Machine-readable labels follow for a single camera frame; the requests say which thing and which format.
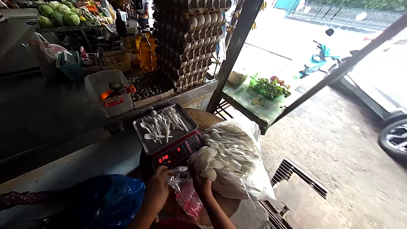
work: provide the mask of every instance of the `hand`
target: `hand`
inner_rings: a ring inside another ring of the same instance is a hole
[[[209,178],[204,178],[197,174],[193,163],[189,160],[187,161],[187,164],[194,184],[194,189],[198,193],[199,198],[203,199],[212,197],[212,181],[209,180]]]
[[[143,205],[155,215],[161,211],[167,200],[168,182],[165,179],[172,173],[173,171],[167,170],[166,166],[160,166],[146,185]]]

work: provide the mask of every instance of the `metal fence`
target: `metal fence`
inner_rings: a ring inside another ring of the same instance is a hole
[[[289,16],[315,21],[333,22],[347,26],[383,30],[403,13],[336,7],[329,5],[299,5]]]

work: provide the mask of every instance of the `stainless steel tray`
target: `stainless steel tray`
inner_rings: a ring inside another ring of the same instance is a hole
[[[181,116],[182,121],[184,122],[185,126],[188,128],[188,132],[181,131],[178,129],[173,130],[172,125],[170,127],[170,135],[172,138],[168,138],[168,143],[165,142],[165,138],[161,138],[162,144],[158,141],[155,143],[153,140],[144,139],[144,134],[148,134],[148,132],[140,126],[141,119],[144,117],[148,117],[151,114],[145,115],[139,119],[133,121],[134,129],[136,130],[138,137],[140,138],[140,142],[146,152],[146,155],[153,155],[156,152],[162,150],[164,147],[172,144],[173,142],[177,141],[178,139],[182,138],[183,136],[191,133],[192,131],[198,129],[198,124],[189,116],[189,114],[179,105],[174,104],[168,107],[174,107],[175,111]],[[162,110],[156,110],[157,114],[161,114]]]

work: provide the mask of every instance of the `yellow bottle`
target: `yellow bottle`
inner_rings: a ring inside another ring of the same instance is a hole
[[[140,67],[141,67],[141,55],[140,55],[140,48],[139,48],[139,44],[140,44],[140,40],[141,40],[141,27],[137,27],[137,35],[136,35],[136,48],[137,48],[137,54],[138,54],[138,62],[140,63]]]
[[[145,33],[146,31],[143,30],[143,34],[141,35],[141,40],[140,40],[140,62],[141,62],[141,69],[143,72],[151,72],[152,66],[151,66],[151,45],[149,40],[147,39],[147,35]]]
[[[155,44],[153,30],[153,28],[150,28],[150,37],[148,37],[148,39],[151,46],[151,66],[153,67],[153,70],[157,70],[157,55],[155,54],[155,48],[157,47],[157,45]]]

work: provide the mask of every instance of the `person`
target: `person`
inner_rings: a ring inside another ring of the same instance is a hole
[[[137,7],[137,3],[139,3],[140,0],[136,2],[136,14],[138,16],[137,22],[139,23],[139,26],[141,29],[146,29],[147,24],[149,23],[149,2],[148,0],[142,0],[142,8]]]
[[[208,213],[213,228],[236,229],[213,197],[211,189],[212,181],[199,176],[193,165],[188,164],[188,168],[195,191],[198,193]],[[168,170],[166,166],[161,166],[157,169],[156,173],[148,181],[140,209],[127,229],[200,229],[198,225],[178,219],[158,221],[157,215],[163,208],[168,197],[168,182],[166,182],[165,179],[170,174],[172,174],[172,170]]]

